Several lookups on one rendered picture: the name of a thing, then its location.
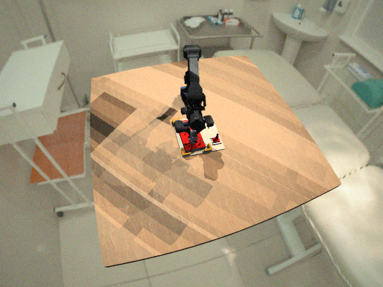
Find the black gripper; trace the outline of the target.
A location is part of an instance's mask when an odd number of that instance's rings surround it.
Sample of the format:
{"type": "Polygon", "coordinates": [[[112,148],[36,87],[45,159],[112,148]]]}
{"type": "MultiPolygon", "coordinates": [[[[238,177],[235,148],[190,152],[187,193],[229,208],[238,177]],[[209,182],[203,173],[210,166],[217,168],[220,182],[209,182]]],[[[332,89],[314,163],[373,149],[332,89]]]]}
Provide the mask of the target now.
{"type": "MultiPolygon", "coordinates": [[[[206,128],[205,123],[206,123],[207,127],[214,126],[214,120],[213,120],[211,115],[204,115],[203,116],[204,127],[202,129],[200,129],[200,130],[197,130],[196,131],[197,134],[199,134],[203,129],[206,128]]],[[[174,127],[175,127],[176,133],[185,132],[185,133],[188,133],[189,136],[190,136],[190,134],[191,134],[191,131],[190,131],[190,117],[188,117],[188,121],[186,121],[185,123],[183,123],[182,120],[174,121],[174,127]]]]}

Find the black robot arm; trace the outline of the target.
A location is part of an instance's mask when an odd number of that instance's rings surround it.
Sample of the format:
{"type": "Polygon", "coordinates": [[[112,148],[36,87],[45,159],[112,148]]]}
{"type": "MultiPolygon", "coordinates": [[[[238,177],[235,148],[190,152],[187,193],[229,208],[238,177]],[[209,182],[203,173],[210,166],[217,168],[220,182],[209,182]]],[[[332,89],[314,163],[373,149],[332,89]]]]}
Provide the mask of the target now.
{"type": "Polygon", "coordinates": [[[188,66],[188,71],[184,76],[184,84],[187,86],[185,88],[187,107],[181,108],[180,111],[183,115],[186,114],[187,119],[190,117],[191,129],[200,130],[204,127],[202,111],[205,111],[206,107],[206,98],[200,85],[198,71],[198,61],[202,57],[202,49],[199,45],[185,45],[183,55],[187,59],[188,66]]]}

